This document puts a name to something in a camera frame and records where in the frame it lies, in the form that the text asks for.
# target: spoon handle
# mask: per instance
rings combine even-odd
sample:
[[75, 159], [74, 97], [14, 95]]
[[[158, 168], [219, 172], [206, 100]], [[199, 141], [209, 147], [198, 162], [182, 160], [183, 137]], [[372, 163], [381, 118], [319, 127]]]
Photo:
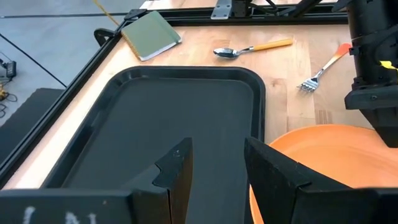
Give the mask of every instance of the spoon handle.
[[269, 43], [262, 44], [262, 45], [253, 46], [253, 51], [271, 49], [274, 47], [282, 47], [282, 46], [287, 46], [287, 45], [292, 45], [292, 44], [293, 44], [293, 39], [278, 40], [278, 41], [269, 42]]

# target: orange plate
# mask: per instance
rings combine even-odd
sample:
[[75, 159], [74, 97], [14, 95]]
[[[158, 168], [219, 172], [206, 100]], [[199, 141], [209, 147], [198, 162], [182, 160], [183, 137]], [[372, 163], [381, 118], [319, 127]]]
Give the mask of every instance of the orange plate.
[[[375, 130], [312, 126], [291, 131], [270, 146], [352, 188], [398, 186], [398, 149], [388, 148]], [[251, 187], [249, 200], [254, 223], [264, 223]]]

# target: black tray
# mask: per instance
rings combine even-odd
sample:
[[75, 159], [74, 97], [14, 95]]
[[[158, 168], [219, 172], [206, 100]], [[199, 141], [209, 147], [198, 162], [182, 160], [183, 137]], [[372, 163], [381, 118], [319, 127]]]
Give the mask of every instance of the black tray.
[[264, 110], [264, 84], [245, 68], [128, 68], [105, 86], [42, 187], [117, 189], [192, 138], [187, 223], [250, 223], [244, 140], [264, 141]]

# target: metal bracket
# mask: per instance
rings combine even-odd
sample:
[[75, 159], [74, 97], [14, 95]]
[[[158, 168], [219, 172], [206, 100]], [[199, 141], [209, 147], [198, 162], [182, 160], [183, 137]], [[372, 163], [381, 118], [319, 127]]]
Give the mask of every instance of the metal bracket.
[[135, 17], [140, 16], [141, 14], [145, 13], [147, 9], [131, 9], [129, 13], [124, 17], [124, 20], [130, 20]]
[[232, 11], [232, 0], [218, 0], [211, 19], [228, 19]]
[[114, 31], [104, 29], [104, 28], [99, 28], [94, 30], [94, 38], [99, 44], [99, 46], [102, 46], [105, 44], [107, 38], [113, 37], [115, 35]]

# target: gray floor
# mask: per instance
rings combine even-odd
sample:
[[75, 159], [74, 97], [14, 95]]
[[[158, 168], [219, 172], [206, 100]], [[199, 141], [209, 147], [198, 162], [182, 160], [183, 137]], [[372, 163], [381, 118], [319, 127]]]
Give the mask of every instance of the gray floor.
[[[92, 0], [0, 2], [0, 16], [101, 13]], [[144, 0], [99, 2], [108, 12], [128, 12], [139, 8]], [[115, 19], [120, 22], [123, 17]], [[99, 49], [93, 37], [96, 28], [115, 29], [116, 26], [107, 17], [0, 19], [0, 33], [66, 85]], [[4, 39], [0, 39], [0, 51], [17, 62], [17, 77], [5, 87], [18, 97], [17, 103], [1, 102], [7, 106], [5, 117], [0, 118], [1, 126], [36, 89], [63, 86]]]

